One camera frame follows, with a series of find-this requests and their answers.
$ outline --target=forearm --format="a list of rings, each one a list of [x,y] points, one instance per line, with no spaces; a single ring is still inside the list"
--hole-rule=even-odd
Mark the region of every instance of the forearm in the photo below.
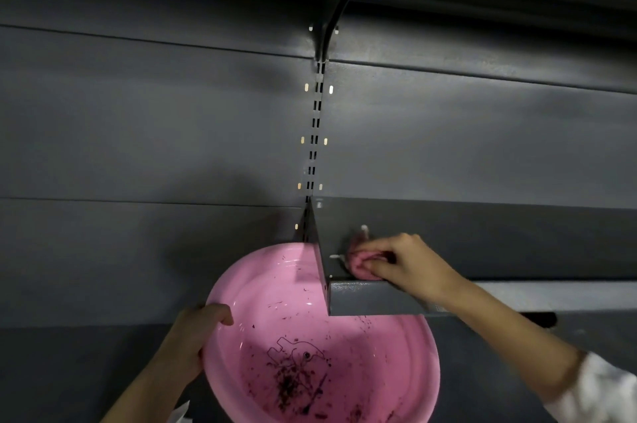
[[[101,423],[166,423],[185,388],[182,379],[169,364],[151,361]]]
[[[456,314],[520,374],[545,402],[577,380],[585,354],[463,280],[443,306]]]

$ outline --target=person's left hand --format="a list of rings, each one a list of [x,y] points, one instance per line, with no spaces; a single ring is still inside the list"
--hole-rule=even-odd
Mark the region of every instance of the person's left hand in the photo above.
[[[225,304],[181,311],[150,364],[168,369],[184,384],[190,383],[203,369],[199,353],[219,322],[235,323]]]

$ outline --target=person's right hand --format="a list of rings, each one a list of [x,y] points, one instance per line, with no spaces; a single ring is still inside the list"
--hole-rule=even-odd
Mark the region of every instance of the person's right hand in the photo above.
[[[418,235],[400,234],[370,240],[360,244],[359,250],[391,251],[396,263],[367,260],[363,265],[372,274],[396,284],[419,299],[445,305],[465,279],[431,250]]]

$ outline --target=white sleeve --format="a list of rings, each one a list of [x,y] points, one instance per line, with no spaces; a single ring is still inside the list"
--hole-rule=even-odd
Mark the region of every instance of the white sleeve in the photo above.
[[[590,353],[575,385],[546,409],[559,423],[635,423],[637,377]]]

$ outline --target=finger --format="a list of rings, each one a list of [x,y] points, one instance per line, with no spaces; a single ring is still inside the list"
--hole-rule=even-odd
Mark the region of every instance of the finger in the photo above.
[[[390,264],[386,260],[365,260],[363,266],[374,274],[376,277],[388,280],[389,282],[398,283],[401,275],[401,269],[395,264]]]
[[[369,240],[367,242],[363,242],[358,245],[354,250],[355,251],[382,251],[382,252],[391,252],[394,251],[396,243],[396,237],[387,237],[387,238],[377,238],[376,240]]]
[[[230,307],[225,304],[209,304],[201,309],[199,314],[206,322],[213,325],[218,322],[223,325],[233,325],[235,323]]]

